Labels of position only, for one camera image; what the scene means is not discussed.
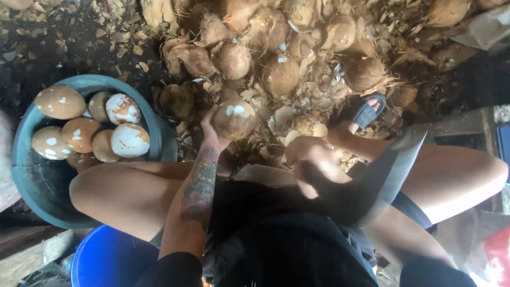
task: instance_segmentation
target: blue plastic bucket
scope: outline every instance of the blue plastic bucket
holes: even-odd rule
[[[148,102],[131,86],[101,75],[80,75],[55,85],[75,89],[86,101],[100,91],[122,92],[129,95],[140,108],[140,125],[150,136],[147,161],[177,161],[177,138],[174,131],[155,115]],[[32,136],[47,126],[63,127],[67,121],[43,115],[32,104],[19,124],[12,152],[12,177],[19,193],[38,216],[66,229],[93,228],[100,223],[77,211],[69,197],[69,183],[77,175],[65,160],[48,160],[32,149]]]
[[[72,287],[132,287],[157,262],[158,253],[150,243],[102,225],[74,254]]]

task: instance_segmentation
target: foot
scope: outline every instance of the foot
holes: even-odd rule
[[[372,107],[372,109],[374,109],[374,111],[377,111],[380,106],[377,99],[369,99],[367,103]],[[328,131],[327,140],[336,146],[336,142],[353,135],[359,127],[359,125],[351,121],[343,121]]]

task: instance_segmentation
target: hand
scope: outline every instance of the hand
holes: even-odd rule
[[[317,191],[305,179],[309,172],[305,162],[313,164],[328,180],[345,183],[351,180],[340,166],[340,155],[323,138],[299,136],[285,149],[290,165],[294,165],[294,176],[301,193],[313,199],[319,196]]]
[[[202,122],[200,124],[202,125],[203,129],[203,142],[202,146],[208,145],[210,147],[215,147],[218,149],[218,151],[221,153],[228,147],[228,145],[232,142],[231,140],[227,140],[221,137],[218,137],[218,134],[214,130],[213,126],[211,125],[211,120],[216,113],[216,110],[218,109],[218,105],[214,105],[205,115]]]

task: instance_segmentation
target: tattoo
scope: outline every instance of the tattoo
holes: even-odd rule
[[[211,218],[218,157],[215,148],[204,148],[198,153],[181,203],[181,219],[199,221],[204,232]]]

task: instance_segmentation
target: tattooed arm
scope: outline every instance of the tattooed arm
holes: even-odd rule
[[[168,209],[160,258],[181,251],[202,259],[213,207],[218,158],[230,143],[218,138],[211,126],[211,118],[217,108],[213,107],[201,122],[204,140],[190,174],[180,186]]]

